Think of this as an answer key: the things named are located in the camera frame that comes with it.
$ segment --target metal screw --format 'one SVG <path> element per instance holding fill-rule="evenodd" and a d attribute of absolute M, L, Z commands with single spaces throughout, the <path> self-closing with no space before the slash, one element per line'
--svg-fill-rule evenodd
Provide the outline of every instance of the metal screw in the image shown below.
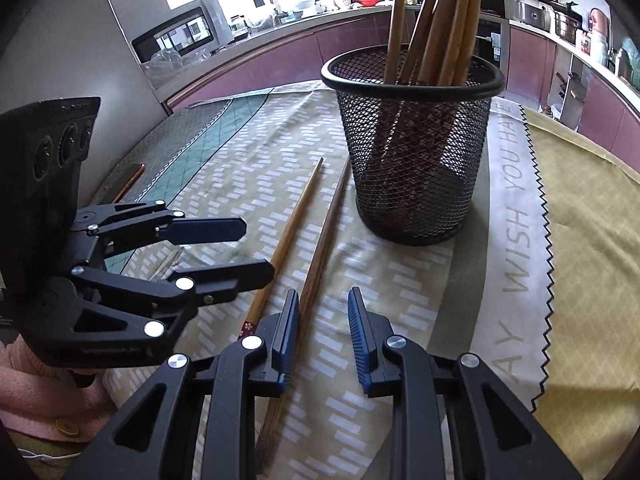
<path fill-rule="evenodd" d="M 406 346 L 406 339 L 401 335 L 393 335 L 386 340 L 387 346 L 391 348 L 404 348 Z"/>
<path fill-rule="evenodd" d="M 248 335 L 244 339 L 242 339 L 242 346 L 247 350 L 255 350 L 256 348 L 260 348 L 262 346 L 262 339 L 260 339 L 257 335 Z"/>
<path fill-rule="evenodd" d="M 460 358 L 460 362 L 467 368 L 475 368 L 480 364 L 480 358 L 475 354 L 464 354 Z"/>
<path fill-rule="evenodd" d="M 171 368 L 182 368 L 189 360 L 186 355 L 174 354 L 166 360 Z"/>
<path fill-rule="evenodd" d="M 159 321 L 149 321 L 145 325 L 145 334 L 149 337 L 160 337 L 164 333 L 164 325 Z"/>
<path fill-rule="evenodd" d="M 175 280 L 175 286 L 181 290 L 190 290 L 193 288 L 193 285 L 195 285 L 195 283 L 191 278 L 178 278 Z"/>

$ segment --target yellow cloth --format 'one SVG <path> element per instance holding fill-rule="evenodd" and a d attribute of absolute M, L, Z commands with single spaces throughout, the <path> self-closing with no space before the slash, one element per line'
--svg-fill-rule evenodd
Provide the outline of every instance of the yellow cloth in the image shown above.
<path fill-rule="evenodd" d="M 640 423 L 640 175 L 526 112 L 555 267 L 549 379 L 535 416 L 585 480 L 600 480 Z"/>

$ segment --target stainless steel pot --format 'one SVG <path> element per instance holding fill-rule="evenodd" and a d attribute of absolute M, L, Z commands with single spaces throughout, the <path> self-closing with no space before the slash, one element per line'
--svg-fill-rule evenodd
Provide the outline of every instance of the stainless steel pot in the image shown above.
<path fill-rule="evenodd" d="M 575 45 L 575 33 L 580 28 L 580 23 L 557 10 L 554 13 L 556 15 L 556 36 Z"/>

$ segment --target kitchen counter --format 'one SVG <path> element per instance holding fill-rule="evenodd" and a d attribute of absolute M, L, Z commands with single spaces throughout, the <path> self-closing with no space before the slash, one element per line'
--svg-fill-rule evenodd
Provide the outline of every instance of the kitchen counter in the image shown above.
<path fill-rule="evenodd" d="M 363 18 L 379 12 L 390 12 L 390 9 L 391 7 L 387 6 L 364 7 L 362 9 L 353 10 L 334 10 L 332 12 L 316 14 L 315 16 L 304 18 L 303 20 L 286 23 L 284 25 L 279 25 L 277 27 L 252 34 L 245 40 L 223 47 L 206 60 L 196 63 L 184 72 L 179 73 L 174 79 L 155 90 L 156 97 L 160 102 L 165 102 L 171 96 L 189 86 L 192 82 L 198 80 L 207 73 L 212 72 L 218 67 L 236 60 L 252 50 L 265 46 L 269 43 L 282 40 L 287 36 L 299 34 L 323 25 L 329 25 L 333 22 Z"/>
<path fill-rule="evenodd" d="M 640 94 L 628 85 L 628 83 L 617 77 L 613 72 L 602 66 L 600 63 L 594 61 L 592 57 L 585 54 L 580 48 L 562 40 L 552 32 L 547 32 L 546 30 L 541 30 L 515 20 L 509 20 L 509 23 L 510 25 L 513 25 L 513 27 L 543 36 L 544 38 L 555 42 L 558 46 L 564 48 L 566 51 L 580 59 L 581 62 L 591 68 L 598 76 L 600 76 L 600 78 L 604 79 L 604 81 L 606 81 L 620 95 L 620 97 L 622 97 L 629 106 L 635 110 L 636 114 L 640 116 Z"/>

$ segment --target bowl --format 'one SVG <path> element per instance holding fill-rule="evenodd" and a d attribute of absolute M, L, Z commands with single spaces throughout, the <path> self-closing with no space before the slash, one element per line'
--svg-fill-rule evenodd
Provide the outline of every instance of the bowl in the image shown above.
<path fill-rule="evenodd" d="M 381 1 L 382 0 L 358 0 L 358 3 L 362 4 L 364 7 L 373 7 L 376 3 Z"/>

